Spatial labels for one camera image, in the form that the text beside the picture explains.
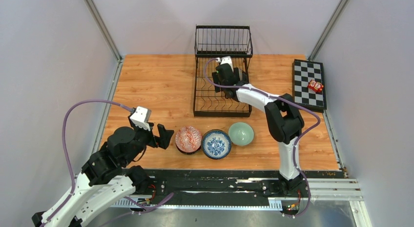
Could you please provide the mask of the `black cream patterned bowl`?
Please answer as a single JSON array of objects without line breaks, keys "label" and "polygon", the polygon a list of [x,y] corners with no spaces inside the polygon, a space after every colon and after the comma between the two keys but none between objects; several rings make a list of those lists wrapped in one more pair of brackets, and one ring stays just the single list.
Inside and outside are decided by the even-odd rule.
[{"label": "black cream patterned bowl", "polygon": [[237,83],[241,83],[241,85],[249,83],[248,75],[245,71],[243,71],[242,69],[236,67],[234,69],[234,72],[235,72],[237,80],[238,80]]}]

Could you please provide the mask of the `black wire dish rack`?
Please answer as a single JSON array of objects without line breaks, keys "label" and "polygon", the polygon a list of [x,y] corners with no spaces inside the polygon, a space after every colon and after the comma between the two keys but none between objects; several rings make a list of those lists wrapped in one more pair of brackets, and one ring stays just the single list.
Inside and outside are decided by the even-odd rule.
[{"label": "black wire dish rack", "polygon": [[249,82],[251,31],[242,25],[195,27],[195,117],[249,117],[252,107],[236,100],[237,84]]}]

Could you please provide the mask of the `blue floral bowl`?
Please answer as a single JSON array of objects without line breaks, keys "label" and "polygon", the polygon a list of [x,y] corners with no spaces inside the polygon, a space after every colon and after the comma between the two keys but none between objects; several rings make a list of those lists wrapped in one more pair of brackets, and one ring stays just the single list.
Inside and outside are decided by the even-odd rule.
[{"label": "blue floral bowl", "polygon": [[203,135],[201,149],[211,159],[223,159],[231,152],[230,137],[220,129],[209,130]]}]

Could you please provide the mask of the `pale green bowl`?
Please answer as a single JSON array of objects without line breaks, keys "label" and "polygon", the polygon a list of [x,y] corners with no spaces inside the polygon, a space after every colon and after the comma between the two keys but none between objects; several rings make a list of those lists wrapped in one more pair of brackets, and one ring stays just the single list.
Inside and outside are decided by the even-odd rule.
[{"label": "pale green bowl", "polygon": [[228,129],[228,135],[233,144],[238,146],[246,146],[254,139],[253,128],[244,122],[236,122]]}]

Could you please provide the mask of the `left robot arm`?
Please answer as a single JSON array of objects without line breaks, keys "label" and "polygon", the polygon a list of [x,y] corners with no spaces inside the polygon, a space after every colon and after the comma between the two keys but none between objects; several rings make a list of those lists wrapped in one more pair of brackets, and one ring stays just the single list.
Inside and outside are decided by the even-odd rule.
[{"label": "left robot arm", "polygon": [[153,182],[141,166],[123,172],[147,146],[168,148],[174,130],[157,125],[159,136],[137,126],[123,126],[107,138],[101,149],[82,166],[74,188],[49,210],[32,216],[36,227],[84,227],[117,200],[145,194]]}]

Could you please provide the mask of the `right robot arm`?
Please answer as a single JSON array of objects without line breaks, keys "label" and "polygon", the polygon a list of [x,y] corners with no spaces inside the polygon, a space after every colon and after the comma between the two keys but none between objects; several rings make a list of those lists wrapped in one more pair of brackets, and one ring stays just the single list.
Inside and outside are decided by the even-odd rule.
[{"label": "right robot arm", "polygon": [[227,98],[249,104],[266,115],[270,135],[278,142],[280,155],[279,190],[284,196],[292,196],[298,191],[303,180],[300,173],[298,139],[304,127],[304,120],[292,102],[290,94],[272,95],[254,88],[239,79],[236,70],[228,63],[216,67],[212,74]]}]

